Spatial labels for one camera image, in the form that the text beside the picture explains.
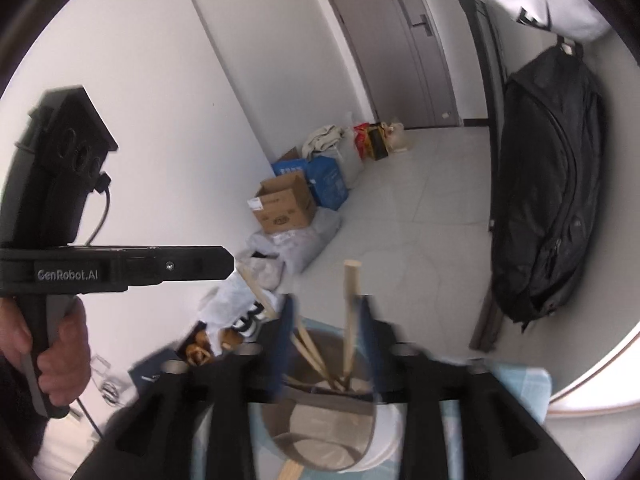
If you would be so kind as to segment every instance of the chopsticks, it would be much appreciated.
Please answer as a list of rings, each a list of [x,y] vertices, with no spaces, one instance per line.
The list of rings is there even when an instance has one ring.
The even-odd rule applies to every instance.
[[[262,287],[255,281],[255,278],[251,274],[251,271],[240,263],[236,263],[236,268],[238,269],[238,273],[240,274],[240,276],[242,276],[242,279],[244,279],[244,282],[247,284],[251,292],[264,307],[265,316],[270,319],[275,319],[276,317],[278,317],[276,311],[271,305],[271,301],[262,290]],[[309,363],[309,365],[316,372],[318,372],[318,374],[320,374],[320,376],[325,381],[329,383],[329,386],[332,389],[343,391],[344,388],[342,387],[342,385],[331,377],[331,374],[329,373],[329,370],[324,362],[324,359],[322,358],[322,355],[320,354],[320,351],[318,350],[318,347],[311,339],[311,336],[302,323],[300,316],[296,316],[296,327],[304,343],[300,341],[300,339],[298,339],[295,334],[291,334],[291,341],[293,342],[293,345],[296,347],[300,355],[302,355],[302,357]]]
[[[304,470],[305,467],[298,462],[287,460],[282,466],[278,480],[298,480]]]
[[[356,297],[360,295],[361,262],[346,260],[344,263],[344,302],[346,305],[346,323],[344,327],[343,377],[342,384],[349,390],[355,361],[356,339],[358,337],[358,312]]]

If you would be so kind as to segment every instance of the door handle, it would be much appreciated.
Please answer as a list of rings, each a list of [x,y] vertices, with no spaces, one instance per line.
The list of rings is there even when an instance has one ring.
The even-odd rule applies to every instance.
[[[427,36],[433,36],[433,30],[431,30],[431,23],[426,14],[420,15],[420,22],[413,23],[412,27],[424,27],[427,30]]]

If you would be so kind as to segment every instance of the door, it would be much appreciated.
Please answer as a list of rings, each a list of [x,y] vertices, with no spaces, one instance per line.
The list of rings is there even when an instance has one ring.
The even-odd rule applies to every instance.
[[[331,0],[378,120],[458,124],[444,55],[423,0]]]

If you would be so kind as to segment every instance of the human hand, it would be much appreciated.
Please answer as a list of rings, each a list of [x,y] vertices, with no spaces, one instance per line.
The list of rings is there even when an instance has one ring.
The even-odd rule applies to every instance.
[[[54,406],[77,399],[91,379],[91,351],[82,301],[76,299],[58,327],[59,339],[38,357],[40,389]],[[0,300],[0,354],[22,371],[20,358],[31,352],[31,333],[14,300]]]

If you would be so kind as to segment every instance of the blue box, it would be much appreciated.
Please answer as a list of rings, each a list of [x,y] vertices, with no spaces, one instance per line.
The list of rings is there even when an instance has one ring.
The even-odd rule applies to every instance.
[[[276,176],[281,176],[286,173],[293,173],[294,171],[303,171],[306,176],[306,168],[309,163],[306,158],[292,158],[291,160],[279,160],[278,162],[274,162],[271,167],[273,168],[273,173]]]
[[[317,156],[306,167],[306,180],[319,206],[338,211],[349,196],[334,158]]]
[[[302,170],[314,200],[321,207],[338,211],[349,196],[340,168],[334,158],[321,155],[316,156],[311,162],[306,158],[281,159],[271,167],[276,175]]]

